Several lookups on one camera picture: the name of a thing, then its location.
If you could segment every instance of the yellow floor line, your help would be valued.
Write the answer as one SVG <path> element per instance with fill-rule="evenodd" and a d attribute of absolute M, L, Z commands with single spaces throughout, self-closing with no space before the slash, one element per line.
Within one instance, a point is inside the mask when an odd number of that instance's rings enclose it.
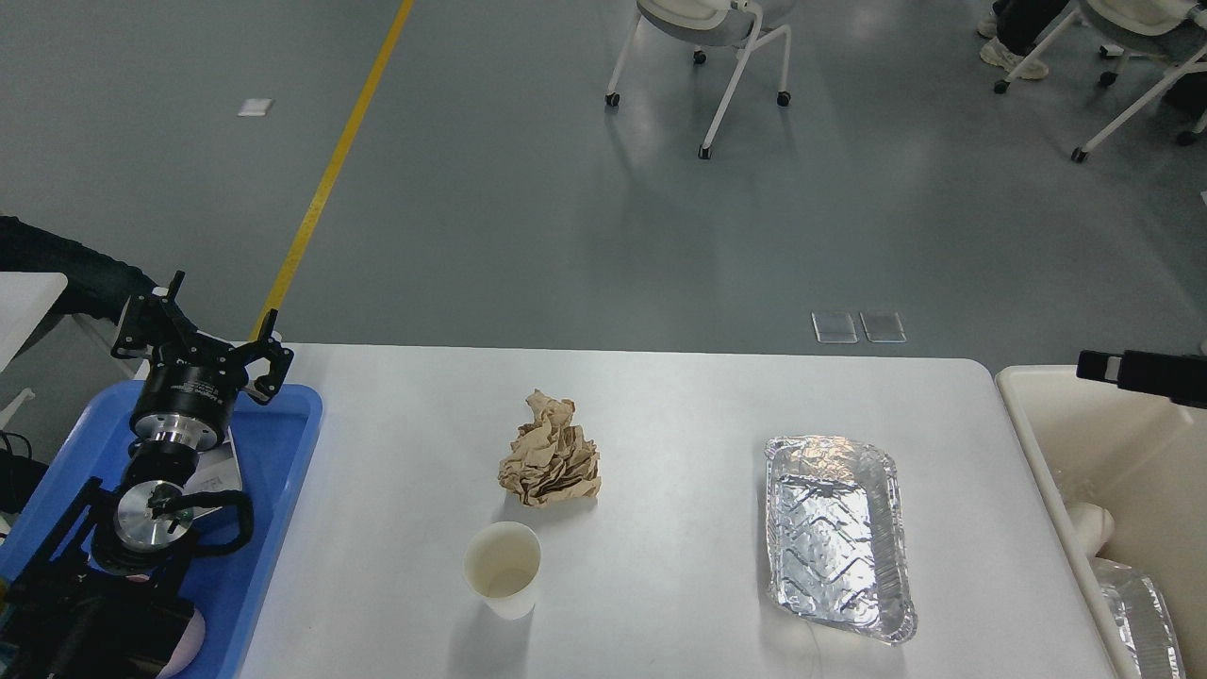
<path fill-rule="evenodd" d="M 356 131 L 360 130 L 361 121 L 365 119 L 365 111 L 368 110 L 369 101 L 373 100 L 378 82 L 381 81 L 381 72 L 385 71 L 385 65 L 390 63 L 390 54 L 398 42 L 398 35 L 402 33 L 402 27 L 407 23 L 407 16 L 410 14 L 410 6 L 414 4 L 414 0 L 403 0 L 398 7 L 398 13 L 393 17 L 390 33 L 386 34 L 385 42 L 381 43 L 381 49 L 378 51 L 377 59 L 373 62 L 373 69 L 369 70 L 369 76 L 365 78 L 365 87 L 361 88 L 361 95 L 356 98 L 356 105 L 352 106 L 352 113 L 348 117 L 348 122 L 344 123 L 344 131 L 339 135 L 336 150 L 331 153 L 327 169 L 323 170 L 322 178 L 319 180 L 319 187 L 315 188 L 314 197 L 310 198 L 310 207 L 307 209 L 305 216 L 302 217 L 302 226 L 298 227 L 297 233 L 293 235 L 293 244 L 290 245 L 290 251 L 285 254 L 285 262 L 281 263 L 281 268 L 276 273 L 276 280 L 273 281 L 273 288 L 268 292 L 268 298 L 264 299 L 264 305 L 260 310 L 255 327 L 251 328 L 251 339 L 255 339 L 260 334 L 260 324 L 263 322 L 268 310 L 280 309 L 281 303 L 285 302 L 285 293 L 288 292 L 290 283 L 293 281 L 293 274 L 297 273 L 298 264 L 302 263 L 302 256 L 305 254 L 307 245 L 310 244 L 314 228 L 319 223 L 319 217 L 322 216 L 322 209 L 327 205 L 327 197 L 331 195 L 331 188 L 339 177 L 339 170 L 344 166 L 344 159 L 348 157 L 348 151 L 352 147 L 352 141 L 356 140 Z"/>

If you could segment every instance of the black cable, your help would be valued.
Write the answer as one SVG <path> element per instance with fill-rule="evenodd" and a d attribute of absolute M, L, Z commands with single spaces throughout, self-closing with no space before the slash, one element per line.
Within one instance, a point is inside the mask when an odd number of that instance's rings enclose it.
<path fill-rule="evenodd" d="M 12 437 L 13 439 L 19 439 L 23 444 L 25 444 L 25 460 L 30 461 L 34 460 L 34 446 L 33 444 L 29 443 L 29 439 L 25 439 L 23 435 L 17 434 L 16 432 L 0 431 L 0 439 L 4 440 L 4 445 L 6 449 L 8 449 L 10 453 L 12 453 L 13 451 L 12 451 L 12 443 L 8 441 L 8 437 Z"/>

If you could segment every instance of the brown paper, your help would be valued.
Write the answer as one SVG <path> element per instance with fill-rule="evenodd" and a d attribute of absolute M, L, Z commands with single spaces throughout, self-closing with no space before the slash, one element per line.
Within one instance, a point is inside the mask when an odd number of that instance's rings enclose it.
<path fill-rule="evenodd" d="M 550 399 L 540 390 L 526 399 L 532 423 L 519 428 L 512 455 L 498 463 L 498 485 L 532 508 L 567 498 L 594 498 L 600 491 L 599 451 L 571 426 L 575 403 Z"/>

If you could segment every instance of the blue tray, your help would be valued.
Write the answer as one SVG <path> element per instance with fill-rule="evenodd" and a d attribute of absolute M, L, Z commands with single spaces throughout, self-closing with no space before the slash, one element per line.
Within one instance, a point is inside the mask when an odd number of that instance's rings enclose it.
<path fill-rule="evenodd" d="M 12 534 L 0 545 L 0 576 L 21 574 L 54 522 L 89 476 L 105 490 L 117 486 L 134 440 L 130 411 L 142 382 L 122 382 L 97 396 L 54 458 Z M 256 510 L 251 543 L 238 552 L 193 562 L 180 596 L 205 616 L 205 643 L 180 679 L 227 679 L 239 673 L 268 581 L 285 540 L 302 481 L 319 438 L 322 400 L 309 387 L 286 385 L 267 406 L 239 396 L 231 431 L 243 487 Z M 203 543 L 225 543 L 238 533 L 234 513 L 223 510 L 197 523 Z"/>

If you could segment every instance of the white paper cup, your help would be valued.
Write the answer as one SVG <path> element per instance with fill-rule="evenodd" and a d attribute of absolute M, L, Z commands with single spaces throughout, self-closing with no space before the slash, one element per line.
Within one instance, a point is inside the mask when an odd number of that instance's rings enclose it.
<path fill-rule="evenodd" d="M 501 521 L 483 528 L 465 552 L 465 581 L 498 617 L 524 617 L 536 604 L 541 542 L 523 523 Z"/>

